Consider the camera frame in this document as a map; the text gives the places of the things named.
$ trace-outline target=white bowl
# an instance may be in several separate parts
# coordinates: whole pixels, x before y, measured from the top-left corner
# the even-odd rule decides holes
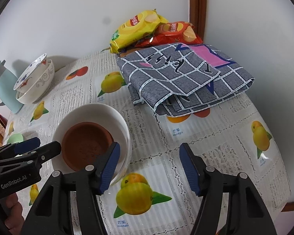
[[[65,116],[57,127],[52,141],[60,144],[62,139],[73,125],[81,122],[94,122],[106,128],[112,135],[114,141],[120,144],[120,158],[115,168],[110,185],[118,182],[126,173],[132,156],[132,144],[129,128],[119,112],[113,107],[102,103],[91,103],[71,111]],[[62,152],[51,159],[54,170],[60,170],[63,174],[72,173],[72,170],[63,160]]]
[[[33,61],[16,81],[13,90],[26,93],[35,84],[48,67],[47,54],[42,54]]]
[[[52,60],[48,60],[47,69],[40,75],[40,78],[26,91],[26,93],[16,92],[16,99],[23,104],[30,104],[38,100],[49,89],[53,76],[54,65]]]

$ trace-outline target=chip bag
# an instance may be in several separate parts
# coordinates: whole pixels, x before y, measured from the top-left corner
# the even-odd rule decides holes
[[[188,22],[179,21],[158,26],[154,34],[139,40],[135,47],[142,48],[176,42],[189,45],[202,44],[201,38],[193,30],[193,25]]]
[[[152,34],[159,24],[168,21],[157,14],[156,10],[143,11],[122,24],[112,35],[111,53],[119,53],[122,48]]]

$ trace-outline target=brown bowl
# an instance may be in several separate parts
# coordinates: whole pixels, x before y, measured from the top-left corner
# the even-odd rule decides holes
[[[104,154],[113,138],[101,125],[82,122],[72,126],[62,140],[62,157],[73,170],[79,171]]]

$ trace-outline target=pitcher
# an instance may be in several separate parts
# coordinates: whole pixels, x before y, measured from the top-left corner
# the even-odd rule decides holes
[[[16,100],[16,91],[13,90],[17,77],[4,67],[5,60],[0,61],[0,106],[6,105],[13,113],[17,113],[22,107]]]

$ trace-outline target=human hand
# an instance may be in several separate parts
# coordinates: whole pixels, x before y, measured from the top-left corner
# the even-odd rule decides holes
[[[11,209],[10,215],[5,220],[5,226],[12,235],[19,235],[24,223],[22,216],[23,207],[18,202],[16,193],[9,195],[5,200],[6,206]]]

